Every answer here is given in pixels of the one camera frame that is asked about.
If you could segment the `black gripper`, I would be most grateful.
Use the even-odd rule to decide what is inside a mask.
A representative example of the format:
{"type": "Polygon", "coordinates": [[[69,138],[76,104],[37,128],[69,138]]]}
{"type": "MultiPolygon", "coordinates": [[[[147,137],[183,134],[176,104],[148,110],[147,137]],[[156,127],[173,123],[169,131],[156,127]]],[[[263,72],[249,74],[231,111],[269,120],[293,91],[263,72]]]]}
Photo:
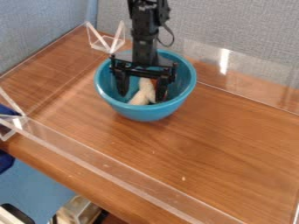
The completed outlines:
{"type": "Polygon", "coordinates": [[[127,0],[127,6],[132,22],[132,52],[129,56],[109,56],[116,89],[125,96],[129,77],[155,79],[155,101],[163,102],[176,73],[176,63],[160,56],[157,51],[157,44],[169,47],[175,41],[167,25],[171,14],[168,0],[127,0]]]}

